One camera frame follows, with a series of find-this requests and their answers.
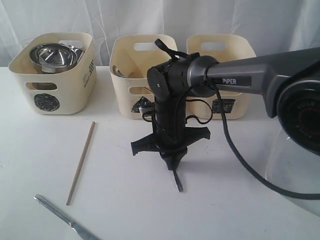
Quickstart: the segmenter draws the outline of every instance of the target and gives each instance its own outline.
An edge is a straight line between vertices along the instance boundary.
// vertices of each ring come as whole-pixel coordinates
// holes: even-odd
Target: wooden stick
[[[94,133],[95,125],[96,125],[96,123],[93,121],[92,124],[91,124],[91,127],[90,127],[90,131],[89,131],[88,137],[86,138],[86,141],[85,141],[85,145],[84,145],[81,157],[80,157],[80,161],[79,161],[78,167],[77,167],[77,169],[75,171],[75,175],[74,175],[72,186],[71,186],[71,189],[70,189],[70,192],[69,192],[68,200],[66,201],[66,205],[67,206],[70,205],[72,196],[74,194],[74,191],[75,191],[75,188],[76,188],[76,185],[77,185],[77,181],[78,181],[78,178],[79,178],[79,175],[80,175],[80,172],[81,172],[81,168],[82,168],[82,165],[84,164],[84,161],[85,161],[85,158],[86,158],[86,153],[87,153],[87,150],[88,150],[88,147],[89,147],[89,144],[90,144],[90,140],[91,140],[92,134]]]

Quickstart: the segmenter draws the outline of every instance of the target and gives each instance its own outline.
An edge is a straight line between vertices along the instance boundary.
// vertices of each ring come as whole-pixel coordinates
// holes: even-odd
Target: black circular sticker
[[[33,100],[34,104],[42,111],[53,112],[60,107],[58,99],[47,93],[37,94]]]

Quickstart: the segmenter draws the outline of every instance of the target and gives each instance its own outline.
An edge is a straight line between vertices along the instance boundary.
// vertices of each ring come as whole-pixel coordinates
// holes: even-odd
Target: power cord
[[[216,92],[216,96],[218,99],[218,103],[219,103],[219,107],[220,107],[220,114],[221,114],[221,118],[222,118],[222,123],[223,123],[223,131],[224,131],[224,135],[226,138],[226,141],[228,142],[231,150],[233,151],[233,153],[235,154],[235,156],[238,158],[239,162],[242,164],[242,166],[244,166],[244,168],[252,175],[254,176],[260,183],[262,183],[263,185],[265,185],[267,188],[277,192],[278,194],[284,195],[286,197],[289,198],[293,198],[293,199],[301,199],[301,200],[320,200],[320,193],[298,193],[298,192],[294,192],[294,191],[289,191],[286,189],[283,189],[281,187],[278,187],[276,185],[274,185],[273,183],[269,182],[268,180],[266,180],[264,177],[262,177],[259,173],[257,173],[247,162],[246,160],[242,157],[242,155],[239,153],[238,149],[236,148],[235,144],[233,143],[230,134],[229,134],[229,130],[228,130],[228,123],[227,123],[227,117],[225,114],[225,110],[224,110],[224,105],[223,105],[223,100],[222,97],[220,95],[219,89],[217,88],[216,84],[213,82],[208,83],[208,78],[207,78],[207,74],[204,75],[204,82],[206,83],[206,85],[214,90]]]

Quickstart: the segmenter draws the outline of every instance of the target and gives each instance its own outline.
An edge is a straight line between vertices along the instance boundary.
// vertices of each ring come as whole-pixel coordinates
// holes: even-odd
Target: white curtain
[[[85,32],[97,65],[130,34],[166,34],[186,50],[194,34],[237,34],[258,56],[320,46],[319,0],[0,0],[0,66],[35,37]]]

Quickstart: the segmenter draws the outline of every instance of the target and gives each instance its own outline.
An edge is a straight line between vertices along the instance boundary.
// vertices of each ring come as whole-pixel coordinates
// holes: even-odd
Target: robotic arm
[[[210,138],[207,127],[186,127],[187,97],[217,94],[223,120],[219,90],[262,95],[267,115],[278,116],[293,141],[320,156],[320,47],[219,63],[211,56],[171,50],[159,39],[155,44],[171,59],[147,72],[155,96],[154,110],[141,112],[144,117],[151,116],[153,133],[132,142],[131,147],[133,155],[159,152],[173,171],[180,192],[183,188],[176,170],[187,146]],[[227,137],[226,121],[224,126]],[[237,151],[231,139],[229,144]],[[268,186],[271,183],[262,179],[258,180],[272,189]],[[320,194],[289,194],[292,192],[274,187],[276,192],[292,198],[320,200]]]

